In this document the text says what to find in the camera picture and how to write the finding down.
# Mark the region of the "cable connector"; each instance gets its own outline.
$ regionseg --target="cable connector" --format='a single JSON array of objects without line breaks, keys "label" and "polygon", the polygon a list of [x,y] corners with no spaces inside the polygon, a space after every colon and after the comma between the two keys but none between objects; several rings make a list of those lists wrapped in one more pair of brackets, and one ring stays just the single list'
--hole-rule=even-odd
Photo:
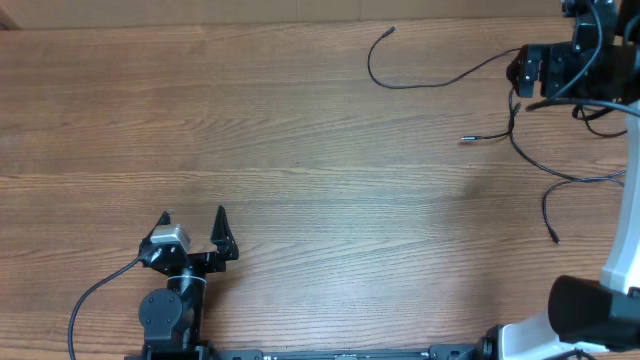
[{"label": "cable connector", "polygon": [[396,31],[396,26],[395,25],[393,25],[389,30],[387,30],[384,34],[382,34],[382,36],[380,38],[384,39],[387,36],[393,34],[394,31]]},{"label": "cable connector", "polygon": [[482,136],[463,136],[460,138],[461,141],[477,141],[482,139]]}]

